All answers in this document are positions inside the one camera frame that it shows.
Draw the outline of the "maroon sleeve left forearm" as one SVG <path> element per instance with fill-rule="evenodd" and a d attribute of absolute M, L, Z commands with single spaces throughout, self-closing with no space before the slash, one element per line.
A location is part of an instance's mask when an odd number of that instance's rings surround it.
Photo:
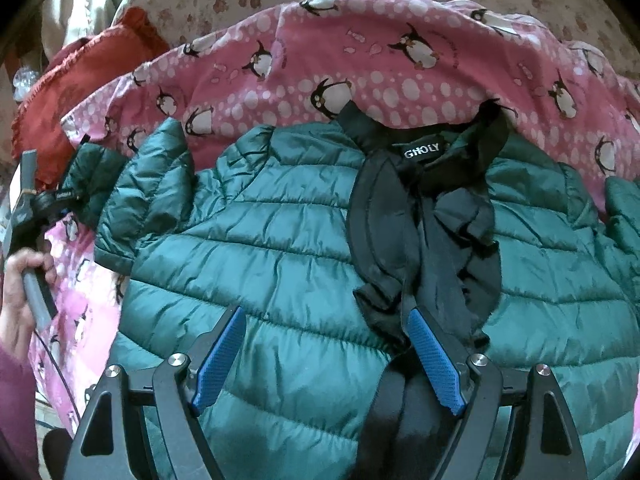
<path fill-rule="evenodd" d="M 39 479 L 35 378 L 30 366 L 1 349 L 1 457 L 19 479 Z"/>

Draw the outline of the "person's left hand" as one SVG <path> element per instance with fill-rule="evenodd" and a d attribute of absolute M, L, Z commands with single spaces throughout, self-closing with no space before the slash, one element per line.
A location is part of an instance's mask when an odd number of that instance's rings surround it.
<path fill-rule="evenodd" d="M 35 321 L 26 299 L 22 273 L 27 269 L 41 269 L 52 287 L 56 275 L 51 244 L 43 242 L 37 250 L 23 248 L 9 256 L 4 264 L 1 303 L 1 345 L 18 362 L 26 362 Z"/>

